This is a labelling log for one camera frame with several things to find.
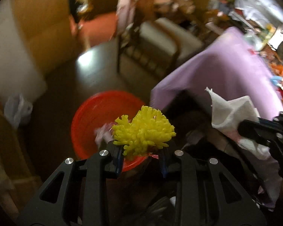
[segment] table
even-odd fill
[[[177,25],[188,20],[179,10],[172,12],[171,8],[165,9],[165,11],[156,8],[155,13],[158,18],[167,18]]]
[[[208,113],[212,88],[225,100],[250,96],[262,118],[272,120],[283,111],[272,85],[272,73],[260,56],[252,54],[243,34],[228,28],[211,46],[177,68],[151,91],[151,106],[164,109],[182,90],[188,90]]]

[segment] red bowl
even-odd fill
[[[88,159],[98,152],[94,142],[94,130],[105,123],[114,122],[121,115],[129,120],[137,114],[143,101],[123,91],[107,91],[93,95],[76,111],[71,125],[73,149],[81,159]],[[141,164],[147,157],[136,157],[133,161],[124,160],[122,171],[128,171]]]

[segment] red object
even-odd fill
[[[158,155],[149,154],[149,156],[151,156],[151,157],[154,158],[154,159],[159,159],[159,156],[158,156]]]
[[[88,159],[98,152],[94,142],[94,130],[105,123],[114,122],[121,115],[129,120],[137,114],[143,101],[128,92],[107,91],[93,95],[76,111],[71,125],[71,139],[75,153],[81,159]],[[122,171],[128,171],[141,164],[147,157],[124,160]]]
[[[258,54],[256,51],[254,51],[253,49],[248,49],[248,51],[250,52],[251,55],[256,55]]]
[[[241,9],[235,8],[235,12],[236,12],[237,14],[239,14],[240,16],[244,16],[243,10],[241,10]]]
[[[105,13],[97,16],[95,19],[84,21],[81,20],[79,25],[82,29],[77,31],[77,25],[72,16],[69,17],[70,28],[73,36],[85,43],[86,38],[89,41],[89,46],[93,47],[103,42],[110,41],[116,33],[118,17],[115,12]]]
[[[277,76],[283,76],[283,65],[272,63],[270,66]]]
[[[220,0],[220,2],[221,2],[222,4],[227,4],[227,3],[228,3],[227,0]]]

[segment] metal screw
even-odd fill
[[[216,165],[216,164],[218,164],[218,160],[216,158],[211,158],[210,163],[213,164],[213,165]]]
[[[183,155],[183,151],[178,149],[178,150],[174,151],[174,154],[177,155],[177,156],[182,156]]]
[[[276,135],[277,135],[277,137],[278,137],[279,139],[282,139],[282,138],[283,138],[283,135],[282,135],[281,133],[276,133]]]
[[[72,158],[67,158],[67,159],[65,160],[65,163],[66,163],[67,165],[69,165],[69,164],[73,163],[73,159],[72,159]]]
[[[103,149],[103,150],[100,151],[100,155],[101,155],[101,156],[106,156],[106,155],[108,155],[108,154],[109,154],[109,151],[106,150],[106,149]]]

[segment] white cushion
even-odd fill
[[[180,41],[181,52],[177,60],[180,62],[180,64],[184,63],[186,60],[200,52],[203,43],[190,32],[181,28],[179,25],[173,23],[167,18],[159,18],[156,20],[156,22],[172,32]],[[144,40],[147,40],[149,43],[166,52],[169,56],[173,55],[176,51],[176,45],[172,39],[164,32],[151,25],[151,23],[148,21],[142,23],[140,36]]]

